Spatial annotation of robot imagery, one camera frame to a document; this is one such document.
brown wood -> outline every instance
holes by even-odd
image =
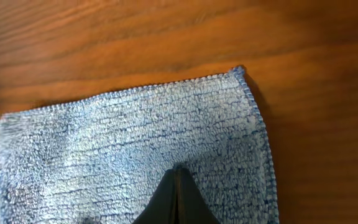
[[[57,2],[0,1],[0,115],[243,64],[281,222],[358,223],[358,1]]]

wood grain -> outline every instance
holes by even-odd
[[[358,1],[0,1],[0,115],[247,67],[282,223],[358,223]]]

cloth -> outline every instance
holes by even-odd
[[[184,164],[221,223],[278,223],[265,125],[244,69],[0,119],[0,223],[131,223]]]

light blue towel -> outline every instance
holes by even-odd
[[[278,223],[265,125],[237,67],[0,120],[0,223],[131,223],[184,163],[221,223]]]

dark object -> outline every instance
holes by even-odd
[[[218,224],[186,168],[167,170],[133,224]]]

